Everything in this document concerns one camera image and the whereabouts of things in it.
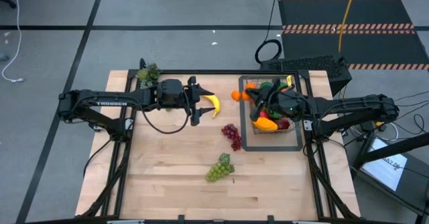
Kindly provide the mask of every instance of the yellow cable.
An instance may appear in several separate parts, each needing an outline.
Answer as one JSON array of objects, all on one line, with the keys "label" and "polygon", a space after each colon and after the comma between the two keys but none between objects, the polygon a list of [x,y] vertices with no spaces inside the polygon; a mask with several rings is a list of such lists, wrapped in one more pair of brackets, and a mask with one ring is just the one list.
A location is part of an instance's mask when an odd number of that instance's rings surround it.
[{"label": "yellow cable", "polygon": [[341,40],[343,39],[343,29],[344,29],[344,25],[346,24],[347,15],[349,14],[351,1],[352,0],[349,0],[349,4],[347,5],[346,13],[344,14],[344,17],[343,17],[343,24],[341,25],[341,29],[340,29],[340,40],[338,42],[338,52],[340,53],[341,53]]}]

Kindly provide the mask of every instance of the green vegetable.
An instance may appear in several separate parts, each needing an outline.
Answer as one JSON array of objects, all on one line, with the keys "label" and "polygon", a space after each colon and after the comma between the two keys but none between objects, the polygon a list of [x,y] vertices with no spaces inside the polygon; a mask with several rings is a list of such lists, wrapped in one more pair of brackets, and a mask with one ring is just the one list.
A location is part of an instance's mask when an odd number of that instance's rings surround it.
[{"label": "green vegetable", "polygon": [[259,87],[259,89],[262,89],[262,88],[264,88],[264,87],[272,87],[273,86],[273,83],[272,82],[263,82],[262,84],[261,84],[261,86]]},{"label": "green vegetable", "polygon": [[286,87],[288,87],[288,85],[286,83],[284,83],[284,82],[281,82],[280,86],[279,86],[279,88],[277,88],[277,90],[285,89]]},{"label": "green vegetable", "polygon": [[282,117],[282,115],[278,112],[272,111],[272,110],[268,110],[268,115],[272,118],[272,119],[279,119]]}]

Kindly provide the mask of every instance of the grape bunch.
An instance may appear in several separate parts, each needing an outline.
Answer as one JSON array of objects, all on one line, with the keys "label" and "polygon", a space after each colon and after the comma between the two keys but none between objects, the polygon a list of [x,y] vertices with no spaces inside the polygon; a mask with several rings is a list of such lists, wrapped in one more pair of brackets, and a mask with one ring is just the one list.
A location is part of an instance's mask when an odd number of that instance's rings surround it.
[{"label": "grape bunch", "polygon": [[215,182],[230,173],[234,173],[234,171],[234,165],[229,164],[229,154],[221,154],[219,162],[212,166],[208,171],[206,180],[209,182]]},{"label": "grape bunch", "polygon": [[231,147],[234,151],[241,149],[241,137],[239,135],[239,130],[232,124],[228,124],[222,128],[223,135],[227,136],[233,141]]}]

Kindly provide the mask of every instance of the floor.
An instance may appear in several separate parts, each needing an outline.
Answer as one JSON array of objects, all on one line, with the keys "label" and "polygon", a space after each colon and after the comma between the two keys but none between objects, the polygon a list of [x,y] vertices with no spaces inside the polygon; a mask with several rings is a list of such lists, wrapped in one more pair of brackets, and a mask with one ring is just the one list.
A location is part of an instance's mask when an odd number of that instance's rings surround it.
[{"label": "floor", "polygon": [[[64,89],[73,62],[78,68],[74,81],[68,82],[72,83],[72,89],[103,90],[110,70],[137,68],[141,57],[169,69],[257,69],[253,54],[265,37],[265,30],[147,27],[140,31],[93,30],[87,42],[82,42],[83,26],[95,0],[19,1],[21,25],[77,26],[63,30],[24,30],[21,52],[6,73],[12,78],[22,77],[25,82],[0,82],[0,93],[7,94],[0,98],[0,176],[6,176],[0,180],[0,223],[17,220],[54,118],[57,96]],[[429,6],[429,0],[403,2],[414,25],[429,25],[429,13],[422,11]],[[101,0],[93,24],[266,25],[271,4],[272,0]],[[14,25],[15,20],[16,10],[0,3],[0,25]],[[273,24],[281,25],[277,6]],[[277,34],[273,30],[269,38],[276,38]],[[429,32],[418,35],[429,49]],[[14,55],[17,40],[17,31],[0,31],[0,52]],[[84,46],[82,56],[76,56],[80,45],[81,50]],[[274,50],[264,49],[261,58],[269,58]],[[383,93],[396,99],[426,91],[429,85],[426,70],[352,70],[351,74],[348,97]],[[427,95],[404,103],[425,99]],[[417,113],[429,119],[427,109]],[[417,131],[412,116],[400,119],[400,124]],[[393,132],[388,129],[384,134]],[[408,136],[400,131],[400,137]],[[93,132],[85,125],[60,123],[26,221],[74,216],[92,138]],[[348,148],[352,160],[358,144]],[[412,154],[429,164],[429,148]],[[414,213],[358,178],[355,188],[363,217],[414,222]]]}]

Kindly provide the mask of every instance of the red grapes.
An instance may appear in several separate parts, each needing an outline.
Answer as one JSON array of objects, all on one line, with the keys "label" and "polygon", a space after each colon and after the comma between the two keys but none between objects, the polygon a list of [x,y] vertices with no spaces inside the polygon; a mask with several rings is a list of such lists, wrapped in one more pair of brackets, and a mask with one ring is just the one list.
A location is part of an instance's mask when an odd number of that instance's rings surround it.
[{"label": "red grapes", "polygon": [[241,149],[241,137],[239,135],[239,130],[232,124],[228,124],[221,129],[223,135],[227,136],[233,141],[231,147],[234,151]]}]

